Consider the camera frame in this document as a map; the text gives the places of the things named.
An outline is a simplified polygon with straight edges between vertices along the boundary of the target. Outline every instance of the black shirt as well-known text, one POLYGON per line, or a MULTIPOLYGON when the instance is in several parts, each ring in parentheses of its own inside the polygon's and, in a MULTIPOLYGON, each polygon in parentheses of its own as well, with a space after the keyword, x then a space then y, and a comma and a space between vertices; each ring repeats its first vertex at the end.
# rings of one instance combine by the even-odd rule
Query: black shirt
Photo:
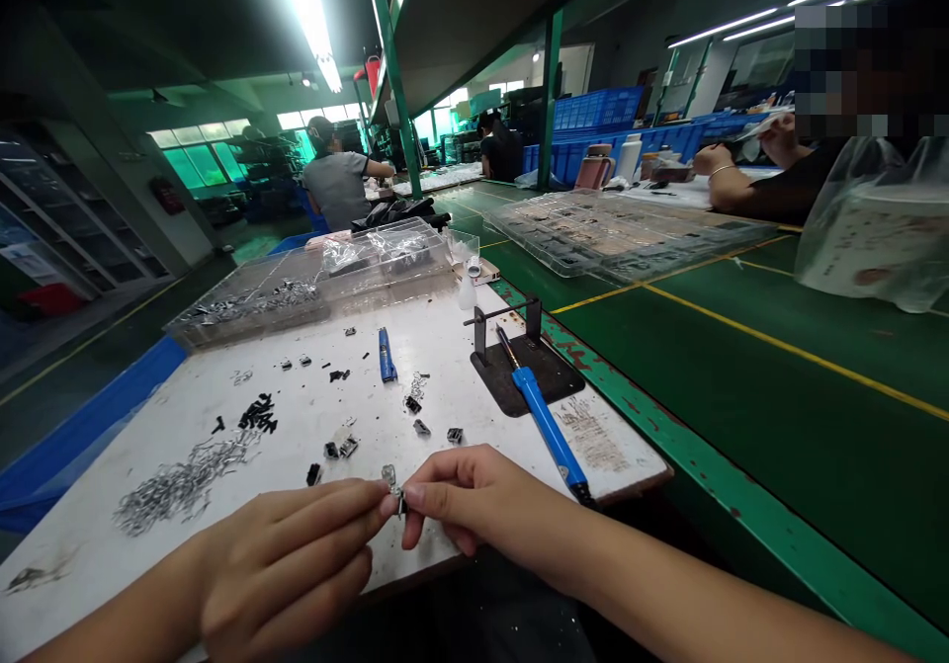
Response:
POLYGON ((493 134, 481 140, 481 156, 491 165, 491 179, 513 183, 524 173, 524 146, 517 132, 509 132, 501 141, 493 134))

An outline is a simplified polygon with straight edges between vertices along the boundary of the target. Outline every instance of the green metal pole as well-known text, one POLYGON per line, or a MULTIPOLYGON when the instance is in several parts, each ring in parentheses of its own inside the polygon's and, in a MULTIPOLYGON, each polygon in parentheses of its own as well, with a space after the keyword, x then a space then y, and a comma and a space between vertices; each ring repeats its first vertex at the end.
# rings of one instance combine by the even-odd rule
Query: green metal pole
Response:
POLYGON ((689 108, 692 107, 692 101, 695 100, 695 94, 699 91, 699 83, 702 82, 702 76, 705 74, 706 64, 709 62, 709 52, 712 50, 712 39, 705 44, 705 52, 702 53, 702 61, 699 63, 699 69, 695 71, 695 81, 692 83, 692 90, 689 92, 689 101, 685 104, 685 112, 682 113, 683 120, 689 117, 689 108))
POLYGON ((398 135, 402 141, 402 153, 405 155, 405 164, 408 167, 408 178, 412 183, 412 198, 418 200, 422 198, 422 184, 418 177, 418 157, 415 155, 412 121, 408 115, 405 94, 402 90, 402 75, 395 53, 395 32, 392 29, 392 18, 388 11, 388 0, 373 0, 373 7, 376 9, 376 24, 379 27, 379 38, 383 43, 383 55, 386 57, 386 75, 392 88, 395 108, 398 111, 398 135))
POLYGON ((659 91, 659 99, 655 103, 655 114, 652 115, 652 126, 659 124, 659 115, 662 113, 662 101, 665 100, 665 93, 672 84, 672 73, 675 72, 675 64, 679 61, 679 49, 672 52, 672 59, 669 60, 669 69, 662 76, 662 90, 659 91))
POLYGON ((547 19, 544 32, 544 101, 541 114, 540 159, 537 164, 537 188, 545 191, 551 183, 552 146, 554 144, 554 83, 557 79, 557 64, 561 58, 561 28, 563 10, 547 19))

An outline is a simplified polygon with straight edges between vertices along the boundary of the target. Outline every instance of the blue soldering iron handle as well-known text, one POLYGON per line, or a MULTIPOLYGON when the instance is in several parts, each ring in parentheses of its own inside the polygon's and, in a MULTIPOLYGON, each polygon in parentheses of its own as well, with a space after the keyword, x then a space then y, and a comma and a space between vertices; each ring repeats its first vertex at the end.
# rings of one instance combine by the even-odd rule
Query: blue soldering iron handle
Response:
POLYGON ((547 447, 551 450, 554 462, 561 470, 561 474, 566 473, 566 475, 563 476, 563 480, 566 482, 567 487, 578 483, 585 483, 586 476, 583 474, 583 470, 580 468, 580 464, 576 461, 576 458, 573 457, 573 452, 563 437, 561 428, 557 425, 557 421, 554 420, 554 415, 551 413, 547 401, 544 400, 541 388, 537 386, 537 378, 534 376, 534 373, 529 367, 521 367, 519 370, 514 371, 513 376, 514 383, 517 384, 521 393, 524 394, 524 400, 527 401, 527 405, 531 407, 531 413, 534 414, 537 425, 544 435, 544 440, 547 442, 547 447))

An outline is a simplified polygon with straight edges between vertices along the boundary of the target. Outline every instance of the plastic bag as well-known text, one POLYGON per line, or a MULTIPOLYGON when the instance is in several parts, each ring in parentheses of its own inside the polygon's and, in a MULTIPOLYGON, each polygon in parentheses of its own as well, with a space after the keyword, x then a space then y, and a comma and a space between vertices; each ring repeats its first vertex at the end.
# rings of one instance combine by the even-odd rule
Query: plastic bag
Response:
POLYGON ((926 312, 949 288, 949 141, 926 137, 909 161, 854 137, 827 175, 801 236, 801 285, 926 312))
MULTIPOLYGON (((521 174, 514 180, 514 186, 518 189, 537 189, 537 169, 527 174, 521 174)), ((551 172, 549 188, 551 191, 570 191, 573 187, 567 186, 554 175, 554 172, 551 172)))

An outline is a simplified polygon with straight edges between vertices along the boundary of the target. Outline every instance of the black plastic component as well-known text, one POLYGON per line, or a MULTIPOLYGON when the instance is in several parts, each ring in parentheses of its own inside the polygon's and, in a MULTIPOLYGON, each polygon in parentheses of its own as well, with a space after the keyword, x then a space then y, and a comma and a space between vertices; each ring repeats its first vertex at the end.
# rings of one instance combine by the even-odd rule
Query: black plastic component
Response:
POLYGON ((306 484, 312 487, 318 483, 322 477, 323 469, 319 467, 319 463, 314 463, 309 467, 309 472, 306 474, 306 484))

